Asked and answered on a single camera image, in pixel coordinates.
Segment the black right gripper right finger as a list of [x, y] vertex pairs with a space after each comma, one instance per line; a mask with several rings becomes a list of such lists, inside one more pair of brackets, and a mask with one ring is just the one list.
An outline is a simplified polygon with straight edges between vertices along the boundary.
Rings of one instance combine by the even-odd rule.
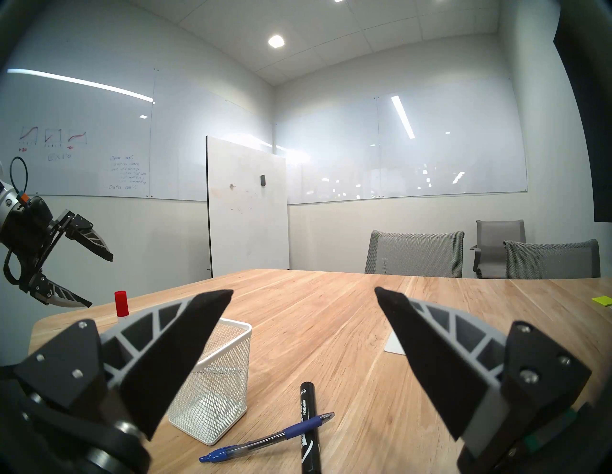
[[375, 287], [416, 379], [459, 460], [530, 456], [576, 419], [591, 370], [530, 322], [507, 335], [474, 315]]

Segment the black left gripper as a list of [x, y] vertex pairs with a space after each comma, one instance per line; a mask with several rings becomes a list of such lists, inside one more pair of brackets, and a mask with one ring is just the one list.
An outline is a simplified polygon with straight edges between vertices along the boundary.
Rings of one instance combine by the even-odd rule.
[[[63, 308], [89, 308], [93, 304], [49, 280], [41, 271], [41, 258], [48, 243], [51, 222], [52, 231], [73, 240], [106, 261], [113, 262], [113, 254], [104, 240], [96, 233], [93, 223], [80, 214], [65, 210], [53, 220], [50, 210], [11, 210], [1, 229], [1, 243], [9, 252], [5, 257], [3, 272], [8, 282], [44, 305]], [[9, 262], [16, 255], [21, 267], [19, 278], [11, 273]]]

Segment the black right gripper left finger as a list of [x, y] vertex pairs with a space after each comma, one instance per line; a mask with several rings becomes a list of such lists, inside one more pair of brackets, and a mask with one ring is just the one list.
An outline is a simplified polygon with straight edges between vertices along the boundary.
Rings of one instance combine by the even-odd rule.
[[13, 368], [24, 411], [66, 432], [126, 421], [151, 440], [232, 296], [221, 289], [157, 305], [103, 333], [77, 320]]

